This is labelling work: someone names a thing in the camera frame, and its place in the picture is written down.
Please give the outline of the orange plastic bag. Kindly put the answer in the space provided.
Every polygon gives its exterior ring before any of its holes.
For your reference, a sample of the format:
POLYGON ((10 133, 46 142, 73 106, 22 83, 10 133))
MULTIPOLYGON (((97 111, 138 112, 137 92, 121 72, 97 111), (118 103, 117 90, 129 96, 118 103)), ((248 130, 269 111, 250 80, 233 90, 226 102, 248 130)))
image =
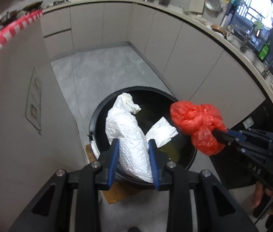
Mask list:
POLYGON ((193 146, 203 154, 213 156, 225 147, 212 134, 216 129, 227 131, 220 111, 212 104, 178 101, 170 106, 170 117, 183 134, 191 136, 193 146))

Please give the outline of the yellow towel cloth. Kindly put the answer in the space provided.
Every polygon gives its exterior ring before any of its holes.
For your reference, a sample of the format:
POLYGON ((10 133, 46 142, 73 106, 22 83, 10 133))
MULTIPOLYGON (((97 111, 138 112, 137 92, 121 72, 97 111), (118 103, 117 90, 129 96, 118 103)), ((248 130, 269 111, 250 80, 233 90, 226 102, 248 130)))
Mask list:
POLYGON ((136 119, 147 142, 153 139, 160 151, 167 153, 170 160, 178 162, 179 147, 176 138, 179 138, 179 132, 170 121, 145 107, 136 114, 136 119))

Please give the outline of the white paper towel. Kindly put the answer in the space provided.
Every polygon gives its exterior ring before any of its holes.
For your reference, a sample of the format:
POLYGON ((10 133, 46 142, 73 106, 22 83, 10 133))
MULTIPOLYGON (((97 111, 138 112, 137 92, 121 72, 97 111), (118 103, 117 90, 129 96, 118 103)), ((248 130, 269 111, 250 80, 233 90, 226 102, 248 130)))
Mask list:
POLYGON ((153 183, 149 145, 136 118, 139 111, 141 107, 134 103, 131 94, 120 94, 108 111, 105 133, 109 143, 114 139, 119 140, 119 163, 124 172, 153 183))

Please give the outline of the kitchen faucet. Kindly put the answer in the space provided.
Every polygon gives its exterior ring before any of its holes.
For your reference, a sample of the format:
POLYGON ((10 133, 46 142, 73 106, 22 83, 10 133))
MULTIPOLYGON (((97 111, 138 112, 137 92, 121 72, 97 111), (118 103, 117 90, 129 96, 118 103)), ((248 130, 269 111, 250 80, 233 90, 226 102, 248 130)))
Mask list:
POLYGON ((234 35, 241 41, 240 51, 245 53, 248 49, 248 42, 252 39, 252 35, 255 33, 256 25, 253 25, 248 32, 243 28, 235 25, 233 28, 234 35))

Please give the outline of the black plastic bucket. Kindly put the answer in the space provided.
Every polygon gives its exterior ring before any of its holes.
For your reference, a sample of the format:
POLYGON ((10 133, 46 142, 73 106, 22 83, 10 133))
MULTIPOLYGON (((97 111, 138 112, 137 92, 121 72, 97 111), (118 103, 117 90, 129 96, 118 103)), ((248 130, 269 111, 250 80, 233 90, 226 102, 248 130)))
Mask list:
POLYGON ((148 142, 154 139, 159 151, 171 161, 190 169, 196 149, 170 117, 177 99, 148 86, 133 86, 107 96, 95 109, 89 137, 96 157, 119 139, 116 179, 136 189, 154 189, 148 142))

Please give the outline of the green dish soap bottle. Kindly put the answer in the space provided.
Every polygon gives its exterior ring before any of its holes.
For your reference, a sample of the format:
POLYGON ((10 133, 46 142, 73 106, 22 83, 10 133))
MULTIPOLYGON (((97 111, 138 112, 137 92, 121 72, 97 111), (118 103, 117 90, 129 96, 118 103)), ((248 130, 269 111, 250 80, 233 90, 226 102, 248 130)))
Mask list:
POLYGON ((270 41, 267 41, 265 44, 263 44, 262 48, 260 49, 257 57, 261 62, 264 62, 267 55, 270 51, 270 41))

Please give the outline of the steel sink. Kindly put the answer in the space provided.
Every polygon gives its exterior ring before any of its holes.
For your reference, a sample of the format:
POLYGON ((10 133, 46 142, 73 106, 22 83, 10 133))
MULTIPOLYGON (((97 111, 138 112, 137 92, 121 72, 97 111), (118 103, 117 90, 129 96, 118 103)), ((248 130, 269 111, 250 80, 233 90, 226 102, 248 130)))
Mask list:
POLYGON ((259 52, 250 47, 250 43, 248 42, 247 45, 243 48, 243 42, 234 35, 233 28, 230 30, 226 30, 226 40, 232 44, 240 53, 241 55, 245 56, 245 58, 250 61, 253 66, 257 69, 263 79, 270 84, 273 84, 273 64, 269 61, 261 61, 258 57, 259 52))

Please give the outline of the brown pot in sink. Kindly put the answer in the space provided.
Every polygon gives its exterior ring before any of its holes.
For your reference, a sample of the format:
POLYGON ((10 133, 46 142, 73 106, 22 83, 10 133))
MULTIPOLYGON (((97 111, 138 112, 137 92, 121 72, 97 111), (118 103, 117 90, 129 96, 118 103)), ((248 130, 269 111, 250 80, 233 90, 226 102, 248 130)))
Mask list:
POLYGON ((212 25, 210 25, 210 28, 211 28, 214 32, 217 32, 217 33, 223 35, 223 37, 224 37, 225 39, 227 39, 227 31, 226 31, 223 27, 221 27, 221 26, 219 26, 219 25, 217 25, 217 24, 212 24, 212 25))

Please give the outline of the round metal strainer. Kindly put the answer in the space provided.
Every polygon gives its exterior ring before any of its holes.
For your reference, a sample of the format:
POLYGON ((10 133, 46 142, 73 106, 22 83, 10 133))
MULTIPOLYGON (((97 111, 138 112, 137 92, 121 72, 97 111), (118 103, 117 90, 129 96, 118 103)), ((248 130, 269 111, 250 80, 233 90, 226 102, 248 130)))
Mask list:
POLYGON ((222 9, 222 4, 220 0, 206 0, 205 6, 208 10, 212 12, 219 12, 222 9))

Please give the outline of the white cutting board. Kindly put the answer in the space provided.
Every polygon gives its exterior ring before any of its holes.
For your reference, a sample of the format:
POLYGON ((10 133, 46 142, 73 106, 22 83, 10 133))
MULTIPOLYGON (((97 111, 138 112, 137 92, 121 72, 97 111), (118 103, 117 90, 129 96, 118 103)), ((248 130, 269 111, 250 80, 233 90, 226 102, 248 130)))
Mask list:
POLYGON ((201 15, 203 14, 204 7, 205 7, 205 0, 190 0, 188 11, 193 14, 201 15))

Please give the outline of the red checkered tablecloth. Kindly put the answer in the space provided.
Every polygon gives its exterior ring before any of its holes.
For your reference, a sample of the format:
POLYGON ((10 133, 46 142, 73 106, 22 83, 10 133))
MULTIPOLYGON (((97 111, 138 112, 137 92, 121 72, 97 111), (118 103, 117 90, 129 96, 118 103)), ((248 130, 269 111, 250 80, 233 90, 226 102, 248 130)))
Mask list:
POLYGON ((21 16, 16 21, 10 23, 5 28, 0 30, 0 50, 6 45, 15 35, 21 30, 27 28, 30 24, 40 20, 43 17, 43 11, 41 9, 31 12, 27 15, 21 16))

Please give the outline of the pot with lid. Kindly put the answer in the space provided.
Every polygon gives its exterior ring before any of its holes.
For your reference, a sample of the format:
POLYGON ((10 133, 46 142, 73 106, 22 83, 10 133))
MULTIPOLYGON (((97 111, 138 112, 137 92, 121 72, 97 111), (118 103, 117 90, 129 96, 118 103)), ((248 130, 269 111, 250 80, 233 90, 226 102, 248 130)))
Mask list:
POLYGON ((13 10, 12 12, 7 12, 1 19, 0 19, 0 25, 1 26, 6 26, 13 21, 15 21, 18 17, 18 11, 13 10))

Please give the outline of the gas stove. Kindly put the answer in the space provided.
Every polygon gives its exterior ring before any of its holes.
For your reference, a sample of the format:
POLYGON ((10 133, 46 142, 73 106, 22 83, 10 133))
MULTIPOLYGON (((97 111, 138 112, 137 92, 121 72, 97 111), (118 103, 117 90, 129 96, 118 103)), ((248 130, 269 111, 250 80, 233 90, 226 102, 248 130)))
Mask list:
POLYGON ((53 2, 53 6, 64 4, 64 3, 69 3, 70 0, 58 0, 53 2))

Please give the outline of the black wok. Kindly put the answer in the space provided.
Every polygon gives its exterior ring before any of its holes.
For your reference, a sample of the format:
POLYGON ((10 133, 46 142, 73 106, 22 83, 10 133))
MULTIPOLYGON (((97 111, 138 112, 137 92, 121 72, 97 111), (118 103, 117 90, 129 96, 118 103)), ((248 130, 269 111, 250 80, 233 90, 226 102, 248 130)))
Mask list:
POLYGON ((40 9, 42 4, 43 4, 43 1, 35 2, 25 6, 22 10, 25 12, 32 12, 34 10, 40 9))

